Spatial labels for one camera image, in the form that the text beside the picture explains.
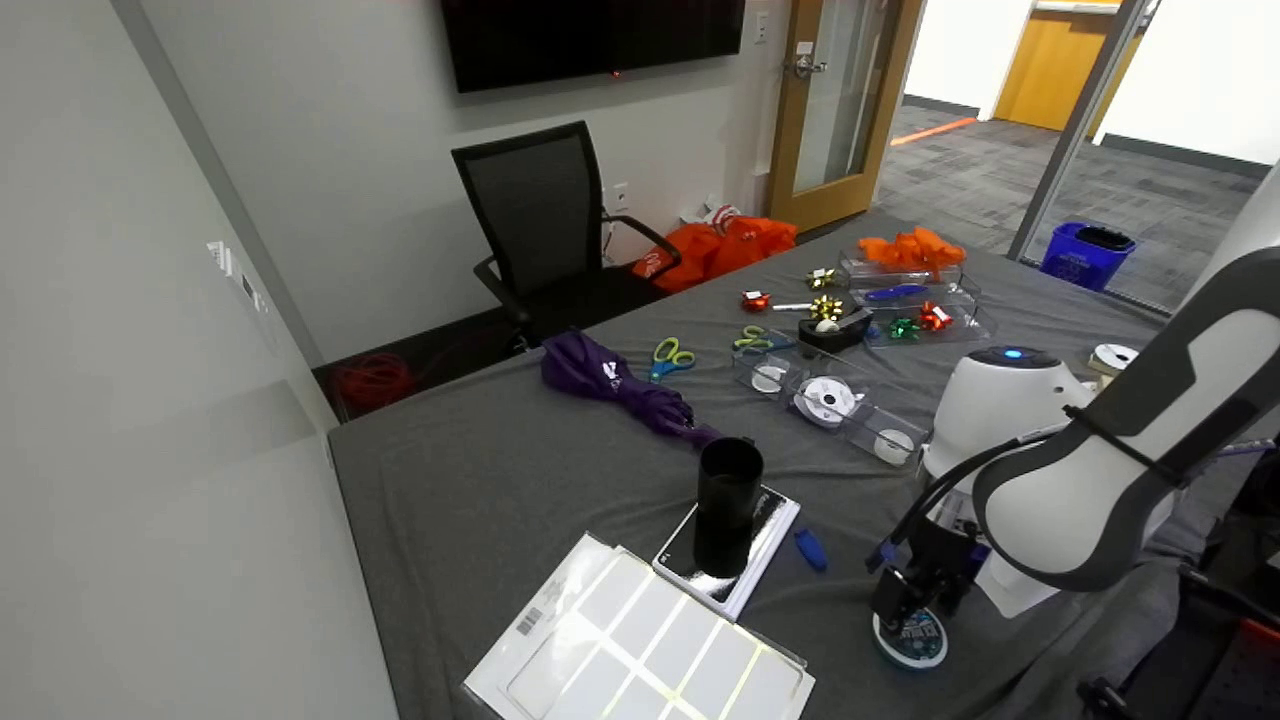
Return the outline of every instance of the blue bin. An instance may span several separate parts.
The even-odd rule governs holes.
[[[1039,272],[1085,289],[1107,289],[1125,258],[1131,258],[1128,235],[1092,226],[1059,226],[1053,234]]]

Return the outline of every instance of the table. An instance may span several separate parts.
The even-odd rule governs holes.
[[[968,591],[951,615],[951,661],[936,672],[888,664],[868,637],[876,581],[864,558],[921,491],[921,474],[893,474],[840,438],[752,398],[733,380],[733,337],[752,322],[742,294],[807,301],[806,278],[838,266],[855,235],[910,230],[864,217],[829,240],[800,243],[744,272],[610,322],[589,337],[636,375],[662,337],[679,337],[695,370],[668,375],[695,419],[752,438],[766,484],[806,509],[832,572],[818,576],[786,548],[744,627],[807,661],[807,718],[1081,718],[1077,680],[1128,667],[1177,615],[1177,569],[1140,565],[1098,598],[1057,598],[1000,619]],[[1107,296],[995,258],[968,258],[964,289],[991,340],[1019,340],[1085,370],[1100,340],[1143,343],[1143,322]],[[964,343],[872,343],[838,370],[868,380],[876,400],[929,428]],[[628,411],[542,386],[542,352],[412,398],[331,432],[355,554],[380,626],[402,718],[489,718],[466,675],[585,536],[654,558],[695,491],[695,451],[654,438]],[[1158,536],[1162,554],[1195,558],[1222,498],[1184,498]]]

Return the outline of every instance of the wall-mounted tv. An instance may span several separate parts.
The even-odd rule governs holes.
[[[440,0],[460,92],[735,57],[744,0]]]

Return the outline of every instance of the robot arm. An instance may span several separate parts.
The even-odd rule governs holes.
[[[1280,173],[1257,189],[1168,327],[1053,439],[974,484],[976,520],[1019,572],[1105,587],[1158,503],[1280,403]]]

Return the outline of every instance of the black office chair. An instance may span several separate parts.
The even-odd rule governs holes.
[[[475,278],[523,343],[663,296],[628,268],[602,268],[604,226],[628,226],[663,247],[662,272],[676,268],[679,252],[631,217],[604,217],[589,126],[457,150],[451,159],[493,247]]]

